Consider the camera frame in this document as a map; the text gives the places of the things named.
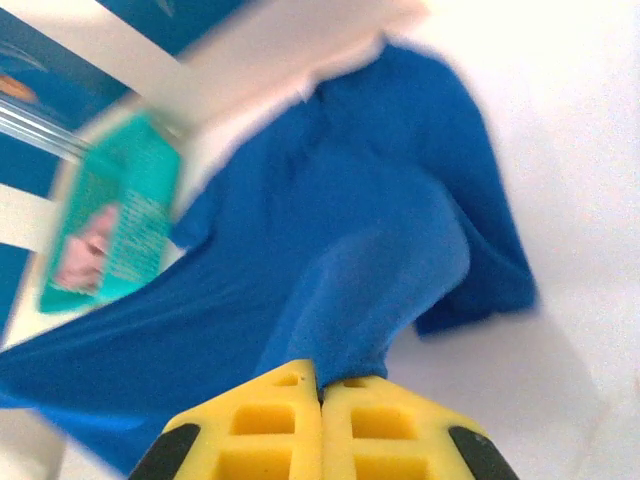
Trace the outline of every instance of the blue panel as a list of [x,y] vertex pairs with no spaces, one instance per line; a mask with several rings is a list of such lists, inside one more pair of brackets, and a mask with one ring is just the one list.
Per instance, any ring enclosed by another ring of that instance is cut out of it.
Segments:
[[176,55],[250,0],[98,0],[149,40]]
[[25,72],[31,72],[32,80],[46,73],[62,76],[109,102],[126,91],[122,83],[0,8],[0,75],[15,78]]
[[54,155],[0,134],[0,183],[47,197],[57,164]]
[[29,252],[21,248],[0,243],[0,337],[11,313],[13,299],[16,296],[20,277],[27,263]]

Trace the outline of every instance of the yellow plastic object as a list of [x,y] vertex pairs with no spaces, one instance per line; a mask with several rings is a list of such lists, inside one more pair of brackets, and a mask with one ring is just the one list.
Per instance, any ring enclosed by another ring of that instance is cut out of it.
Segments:
[[200,426],[174,480],[318,480],[322,420],[310,361],[297,360],[178,415]]
[[518,480],[473,421],[379,377],[296,360],[188,410],[129,480]]
[[387,380],[329,387],[322,418],[324,480],[475,480],[449,428],[480,426]]

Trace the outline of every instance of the blue fabric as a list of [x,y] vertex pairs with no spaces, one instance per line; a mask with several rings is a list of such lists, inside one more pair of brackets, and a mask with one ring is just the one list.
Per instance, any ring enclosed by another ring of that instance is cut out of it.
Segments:
[[35,407],[122,472],[179,411],[296,358],[386,375],[394,335],[533,305],[482,118],[436,59],[387,47],[238,149],[138,292],[0,354]]

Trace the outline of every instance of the blue towel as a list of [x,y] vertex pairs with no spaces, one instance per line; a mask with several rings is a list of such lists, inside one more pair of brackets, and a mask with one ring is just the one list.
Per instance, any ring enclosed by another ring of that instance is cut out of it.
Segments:
[[441,61],[388,46],[241,146],[134,294],[0,354],[38,409],[123,473],[176,413],[289,360],[320,388],[386,375],[395,334],[531,307],[481,115]]

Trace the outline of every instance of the transparent tube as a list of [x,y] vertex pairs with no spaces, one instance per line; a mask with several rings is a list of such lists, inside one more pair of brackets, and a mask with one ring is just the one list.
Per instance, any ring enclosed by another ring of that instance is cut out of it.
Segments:
[[0,98],[0,133],[56,156],[81,159],[89,144],[71,132]]

